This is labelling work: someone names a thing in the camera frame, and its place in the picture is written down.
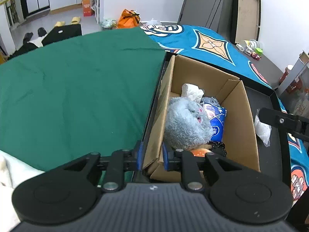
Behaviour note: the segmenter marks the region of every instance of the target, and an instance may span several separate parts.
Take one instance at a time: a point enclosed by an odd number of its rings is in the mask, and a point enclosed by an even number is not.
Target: green cup lid
[[[256,52],[256,54],[258,54],[258,55],[262,55],[262,54],[263,54],[263,50],[260,49],[260,48],[256,48],[256,49],[255,49],[255,52]]]

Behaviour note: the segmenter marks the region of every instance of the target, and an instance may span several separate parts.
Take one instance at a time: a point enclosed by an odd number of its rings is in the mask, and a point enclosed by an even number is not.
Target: gray floor
[[[37,18],[35,20],[32,20],[30,17],[28,18],[27,22],[11,31],[16,49],[19,49],[23,45],[23,38],[27,32],[33,32],[33,40],[38,37],[38,28],[43,27],[48,33],[54,27],[57,21],[65,21],[66,24],[70,24],[73,17],[81,17],[80,24],[81,32],[83,35],[101,31],[100,25],[96,23],[95,16],[93,15],[90,17],[84,17],[82,8],[54,15],[44,15],[43,17]]]

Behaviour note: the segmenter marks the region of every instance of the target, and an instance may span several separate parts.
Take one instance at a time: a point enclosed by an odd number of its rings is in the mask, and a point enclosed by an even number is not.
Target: orange bag
[[[139,14],[133,10],[129,11],[125,9],[119,18],[118,29],[136,27],[139,25],[140,20]]]

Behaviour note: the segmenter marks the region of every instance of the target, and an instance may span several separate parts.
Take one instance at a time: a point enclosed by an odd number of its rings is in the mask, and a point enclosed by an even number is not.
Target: black shoe
[[[27,32],[24,36],[24,39],[23,39],[23,44],[29,42],[31,40],[33,36],[33,33],[32,32]]]
[[[38,36],[45,36],[47,34],[46,30],[43,27],[38,28]]]

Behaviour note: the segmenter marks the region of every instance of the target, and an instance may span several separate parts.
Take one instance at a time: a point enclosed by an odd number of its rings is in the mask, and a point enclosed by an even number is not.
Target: small figurine
[[[258,61],[261,59],[261,57],[260,57],[258,54],[256,54],[255,52],[252,52],[251,56],[252,56],[255,60],[258,60]]]

